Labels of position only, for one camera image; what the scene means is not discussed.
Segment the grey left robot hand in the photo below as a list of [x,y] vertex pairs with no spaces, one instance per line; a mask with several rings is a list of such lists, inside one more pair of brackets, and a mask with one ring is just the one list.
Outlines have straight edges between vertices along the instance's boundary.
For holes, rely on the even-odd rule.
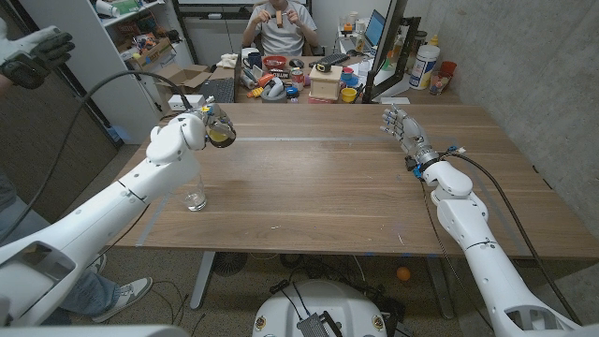
[[235,141],[237,132],[234,125],[217,103],[192,108],[190,112],[204,124],[205,140],[213,147],[226,148]]

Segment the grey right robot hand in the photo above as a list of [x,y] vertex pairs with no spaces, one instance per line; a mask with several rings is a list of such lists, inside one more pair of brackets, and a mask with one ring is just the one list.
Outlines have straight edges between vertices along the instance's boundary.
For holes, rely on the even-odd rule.
[[439,160],[439,154],[431,147],[425,130],[406,111],[392,105],[382,115],[384,125],[380,129],[393,136],[407,154],[408,170],[423,172],[427,166]]

